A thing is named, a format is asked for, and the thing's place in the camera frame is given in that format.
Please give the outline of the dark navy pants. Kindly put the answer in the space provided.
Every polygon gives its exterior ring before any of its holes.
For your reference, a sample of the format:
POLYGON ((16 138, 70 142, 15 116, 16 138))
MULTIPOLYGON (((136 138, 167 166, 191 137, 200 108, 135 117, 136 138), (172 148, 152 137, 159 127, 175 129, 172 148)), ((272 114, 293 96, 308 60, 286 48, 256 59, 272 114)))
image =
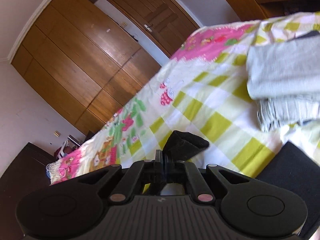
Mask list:
POLYGON ((209 147, 209 142, 198 135, 173 131, 162 152, 173 161, 187 161, 209 147))

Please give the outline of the wooden bedroom door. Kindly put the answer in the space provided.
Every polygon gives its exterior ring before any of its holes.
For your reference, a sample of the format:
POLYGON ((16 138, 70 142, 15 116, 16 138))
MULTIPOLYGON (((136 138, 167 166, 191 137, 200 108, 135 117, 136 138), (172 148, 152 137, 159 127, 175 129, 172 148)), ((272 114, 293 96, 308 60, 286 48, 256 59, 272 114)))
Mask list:
POLYGON ((131 20, 167 57, 199 25, 175 0, 107 0, 131 20))

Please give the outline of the floral checkered bed sheet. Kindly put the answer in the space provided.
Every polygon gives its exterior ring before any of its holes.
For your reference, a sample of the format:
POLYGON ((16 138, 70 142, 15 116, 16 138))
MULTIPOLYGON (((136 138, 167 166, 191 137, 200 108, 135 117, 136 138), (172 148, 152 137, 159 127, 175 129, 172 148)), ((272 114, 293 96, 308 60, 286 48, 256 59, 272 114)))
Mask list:
POLYGON ((318 29, 318 12, 300 12, 195 31, 92 139, 47 165, 50 182, 152 159, 175 130, 208 140, 208 149, 191 159, 201 168, 217 164, 256 177, 287 141, 319 162, 319 122, 260 130, 245 67, 250 46, 281 43, 318 29))

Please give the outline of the wooden wardrobe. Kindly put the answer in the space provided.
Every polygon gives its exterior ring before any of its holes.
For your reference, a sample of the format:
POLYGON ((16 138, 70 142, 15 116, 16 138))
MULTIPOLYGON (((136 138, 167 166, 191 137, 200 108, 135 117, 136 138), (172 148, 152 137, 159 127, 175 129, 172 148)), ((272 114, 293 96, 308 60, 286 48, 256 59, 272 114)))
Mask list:
POLYGON ((12 65, 80 132, 97 132, 158 72, 152 56, 89 0, 52 0, 12 65))

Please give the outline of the dark wooden headboard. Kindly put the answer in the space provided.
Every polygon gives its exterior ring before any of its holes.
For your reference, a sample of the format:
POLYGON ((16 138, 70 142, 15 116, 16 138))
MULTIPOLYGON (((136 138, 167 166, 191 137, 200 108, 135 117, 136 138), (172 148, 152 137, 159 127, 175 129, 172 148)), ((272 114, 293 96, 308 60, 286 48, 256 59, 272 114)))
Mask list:
POLYGON ((29 142, 1 176, 1 239, 23 238, 16 206, 24 196, 50 184, 46 166, 53 161, 52 155, 29 142))

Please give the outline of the folded light grey clothes stack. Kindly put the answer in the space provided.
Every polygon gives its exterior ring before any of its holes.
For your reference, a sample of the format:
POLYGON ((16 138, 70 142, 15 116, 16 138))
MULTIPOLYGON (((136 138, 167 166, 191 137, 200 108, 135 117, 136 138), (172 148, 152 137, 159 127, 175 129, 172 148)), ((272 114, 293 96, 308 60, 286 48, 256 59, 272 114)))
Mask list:
POLYGON ((252 46, 247 91, 263 132, 319 119, 319 31, 286 42, 252 46))

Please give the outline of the wooden side cabinet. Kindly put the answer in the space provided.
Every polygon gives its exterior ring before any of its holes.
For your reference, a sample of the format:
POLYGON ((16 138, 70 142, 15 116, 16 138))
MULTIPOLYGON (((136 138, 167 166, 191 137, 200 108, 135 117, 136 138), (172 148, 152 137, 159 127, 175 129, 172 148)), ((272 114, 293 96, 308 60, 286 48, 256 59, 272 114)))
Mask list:
POLYGON ((241 21, 319 12, 319 0, 226 0, 241 21))

